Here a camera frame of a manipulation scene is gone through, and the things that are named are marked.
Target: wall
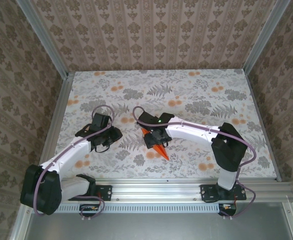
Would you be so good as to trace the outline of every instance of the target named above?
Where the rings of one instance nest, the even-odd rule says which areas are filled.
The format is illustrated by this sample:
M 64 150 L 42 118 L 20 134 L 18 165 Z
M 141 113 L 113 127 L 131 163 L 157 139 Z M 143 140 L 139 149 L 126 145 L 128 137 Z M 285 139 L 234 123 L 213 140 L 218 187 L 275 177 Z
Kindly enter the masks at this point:
M 293 189 L 293 1 L 249 74 L 283 181 Z
M 0 239 L 15 222 L 26 168 L 40 160 L 61 83 L 17 3 L 0 0 Z
M 69 71 L 239 69 L 275 0 L 32 0 Z

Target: orange object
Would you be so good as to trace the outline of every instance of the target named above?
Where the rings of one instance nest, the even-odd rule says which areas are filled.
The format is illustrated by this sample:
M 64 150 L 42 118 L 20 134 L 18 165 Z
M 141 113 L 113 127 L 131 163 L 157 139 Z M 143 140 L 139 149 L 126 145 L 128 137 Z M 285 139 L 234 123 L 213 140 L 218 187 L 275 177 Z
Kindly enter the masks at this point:
M 142 128 L 142 133 L 143 133 L 143 135 L 146 135 L 146 134 L 150 133 L 150 131 L 148 131 L 148 130 Z M 168 157 L 168 155 L 167 155 L 167 152 L 166 152 L 165 148 L 164 148 L 162 145 L 154 145 L 154 146 L 153 146 L 153 149 L 154 149 L 158 154 L 160 154 L 162 157 L 164 157 L 166 160 L 169 161 L 169 157 Z

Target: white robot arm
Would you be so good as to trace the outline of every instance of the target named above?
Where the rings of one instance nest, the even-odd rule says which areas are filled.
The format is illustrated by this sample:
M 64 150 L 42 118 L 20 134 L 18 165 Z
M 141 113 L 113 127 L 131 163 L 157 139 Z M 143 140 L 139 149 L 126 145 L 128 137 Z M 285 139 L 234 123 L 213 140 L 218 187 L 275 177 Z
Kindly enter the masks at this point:
M 221 168 L 214 191 L 220 195 L 219 199 L 233 194 L 231 191 L 234 190 L 239 165 L 247 146 L 236 140 L 243 139 L 231 124 L 225 122 L 222 126 L 207 126 L 185 121 L 169 113 L 162 113 L 160 117 L 152 116 L 144 110 L 136 120 L 148 131 L 144 135 L 148 149 L 156 145 L 164 146 L 173 138 L 186 139 L 201 145 L 211 144 L 215 160 Z
M 97 146 L 102 145 L 108 150 L 111 144 L 122 137 L 118 128 L 107 127 L 110 119 L 109 116 L 96 113 L 92 123 L 78 131 L 75 138 L 60 153 L 40 166 L 29 166 L 24 176 L 20 202 L 33 208 L 36 196 L 36 208 L 50 215 L 63 201 L 81 195 L 94 196 L 97 187 L 94 178 L 79 174 L 70 180 L 62 179 L 79 159 L 91 151 L 102 153 L 97 151 Z M 41 175 L 43 178 L 37 188 Z

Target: table surface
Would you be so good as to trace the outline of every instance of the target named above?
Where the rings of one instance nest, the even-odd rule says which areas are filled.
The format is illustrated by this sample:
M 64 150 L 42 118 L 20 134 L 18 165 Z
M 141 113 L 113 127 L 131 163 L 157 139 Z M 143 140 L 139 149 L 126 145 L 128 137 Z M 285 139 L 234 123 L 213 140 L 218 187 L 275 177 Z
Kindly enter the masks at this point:
M 78 159 L 67 177 L 77 174 L 95 178 L 219 177 L 220 167 L 209 144 L 173 139 L 166 148 L 169 161 L 147 149 L 142 130 L 132 116 L 137 105 L 156 116 L 171 113 L 204 125 L 233 124 L 257 152 L 257 159 L 241 169 L 240 177 L 276 177 L 242 69 L 76 72 L 56 153 L 70 143 L 77 131 L 91 123 L 92 109 L 101 104 L 114 109 L 113 125 L 121 130 L 123 137 L 104 153 L 91 152 Z M 106 108 L 97 112 L 111 113 Z M 243 160 L 251 157 L 247 150 Z

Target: cable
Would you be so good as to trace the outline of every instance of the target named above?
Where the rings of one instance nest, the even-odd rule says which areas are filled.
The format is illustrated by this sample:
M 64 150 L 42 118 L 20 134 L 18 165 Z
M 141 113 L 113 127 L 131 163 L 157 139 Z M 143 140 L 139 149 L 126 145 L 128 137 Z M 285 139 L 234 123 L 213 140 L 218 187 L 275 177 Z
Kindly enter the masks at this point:
M 170 126 L 170 125 L 181 125 L 181 122 L 168 122 L 168 123 L 160 123 L 160 124 L 149 124 L 149 123 L 145 123 L 143 121 L 140 121 L 136 114 L 135 114 L 135 111 L 136 109 L 141 109 L 143 112 L 145 112 L 144 108 L 141 107 L 141 106 L 135 106 L 132 110 L 132 115 L 133 115 L 133 118 L 141 125 L 144 125 L 144 126 L 147 126 L 147 127 L 166 127 L 166 126 Z M 253 198 L 251 199 L 251 201 L 249 202 L 249 204 L 246 206 L 246 208 L 241 211 L 240 213 L 238 214 L 235 214 L 233 216 L 230 216 L 228 215 L 227 213 L 223 212 L 223 211 L 220 211 L 221 213 L 225 214 L 226 217 L 228 218 L 236 218 L 236 217 L 239 217 L 240 215 L 242 215 L 244 212 L 246 212 L 248 210 L 248 208 L 252 205 L 252 203 L 254 202 L 254 200 L 256 199 L 256 196 L 257 194 L 250 188 L 244 186 L 242 183 L 239 182 L 239 174 L 240 174 L 240 170 L 241 170 L 241 167 L 243 167 L 244 165 L 247 165 L 247 164 L 250 164 L 252 163 L 256 158 L 257 158 L 257 152 L 256 150 L 253 148 L 253 146 L 251 146 L 249 143 L 247 143 L 246 141 L 244 141 L 243 139 L 237 137 L 237 136 L 233 136 L 231 134 L 228 134 L 228 133 L 225 133 L 225 132 L 222 132 L 222 131 L 219 131 L 219 130 L 215 130 L 215 129 L 211 129 L 211 128 L 208 128 L 208 127 L 205 127 L 205 126 L 199 126 L 199 125 L 195 125 L 195 124 L 192 124 L 192 123 L 188 123 L 188 122 L 183 122 L 183 125 L 185 126 L 188 126 L 188 127 L 192 127 L 192 128 L 196 128 L 196 129 L 200 129 L 200 130 L 204 130 L 204 131 L 210 131 L 212 133 L 216 133 L 216 134 L 220 134 L 220 135 L 223 135 L 225 137 L 228 137 L 228 138 L 232 138 L 234 140 L 237 140 L 239 141 L 240 143 L 246 145 L 253 153 L 253 157 L 246 161 L 246 162 L 243 162 L 242 164 L 240 164 L 238 166 L 238 169 L 237 169 L 237 173 L 236 173 L 236 177 L 235 177 L 235 181 L 237 184 L 239 184 L 242 188 L 244 189 L 247 189 L 249 190 L 251 193 L 253 193 Z
M 102 208 L 100 209 L 100 211 L 98 211 L 96 214 L 94 214 L 92 217 L 86 217 L 86 216 L 83 216 L 83 210 L 84 209 L 87 209 L 89 206 L 84 206 L 83 208 L 81 208 L 81 211 L 80 211 L 80 215 L 81 215 L 81 217 L 82 217 L 82 220 L 84 220 L 85 218 L 88 218 L 89 220 L 90 219 L 93 219 L 93 218 L 96 218 L 97 216 L 99 216 L 102 212 L 103 212 L 103 210 L 105 209 L 105 207 L 106 207 L 106 203 L 105 203 L 105 201 L 101 198 L 101 197 L 98 197 L 98 196 L 76 196 L 75 198 L 80 198 L 80 199 L 97 199 L 97 200 L 99 200 L 100 202 L 102 202 L 103 203 L 103 206 L 102 206 Z
M 99 106 L 97 106 L 96 108 L 94 108 L 93 109 L 93 111 L 92 111 L 92 114 L 91 114 L 91 116 L 93 116 L 93 113 L 98 109 L 98 108 L 101 108 L 101 107 L 106 107 L 106 108 L 109 108 L 110 110 L 111 110 L 111 112 L 112 112 L 112 118 L 111 118 L 111 122 L 105 127 L 105 128 L 103 128 L 103 129 L 101 129 L 100 131 L 97 131 L 97 132 L 95 132 L 95 133 L 92 133 L 92 134 L 90 134 L 90 135 L 88 135 L 88 136 L 86 136 L 86 137 L 84 137 L 84 138 L 82 138 L 82 139 L 80 139 L 80 140 L 78 140 L 78 141 L 76 141 L 74 144 L 72 144 L 72 145 L 70 145 L 68 148 L 66 148 L 64 151 L 62 151 L 43 171 L 42 171 L 42 173 L 40 174 L 40 177 L 38 178 L 38 180 L 37 180 L 37 183 L 36 183 L 36 186 L 35 186 L 35 190 L 34 190 L 34 196 L 33 196 L 33 209 L 34 209 L 34 213 L 36 214 L 36 215 L 38 215 L 38 216 L 43 216 L 43 215 L 45 215 L 44 213 L 39 213 L 38 212 L 38 209 L 37 209 L 37 198 L 38 198 L 38 192 L 39 192 L 39 188 L 40 188 L 40 184 L 41 184 L 41 181 L 42 181 L 42 179 L 43 179 L 43 177 L 44 177 L 44 175 L 46 174 L 46 172 L 48 171 L 48 169 L 50 168 L 50 167 L 52 167 L 53 165 L 54 165 L 54 163 L 56 163 L 64 154 L 66 154 L 70 149 L 72 149 L 72 148 L 74 148 L 74 146 L 76 146 L 76 145 L 78 145 L 79 143 L 81 143 L 81 142 L 83 142 L 83 141 L 85 141 L 85 140 L 87 140 L 87 139 L 89 139 L 89 138 L 91 138 L 91 137 L 93 137 L 93 136 L 95 136 L 95 135 L 98 135 L 98 134 L 100 134 L 100 133 L 102 133 L 102 132 L 104 132 L 105 130 L 107 130 L 107 129 L 109 129 L 111 126 L 112 126 L 112 124 L 113 124 L 113 121 L 114 121 L 114 119 L 115 119 L 115 111 L 112 109 L 112 107 L 110 107 L 110 106 L 108 106 L 108 105 L 105 105 L 105 104 L 103 104 L 103 105 L 99 105 Z

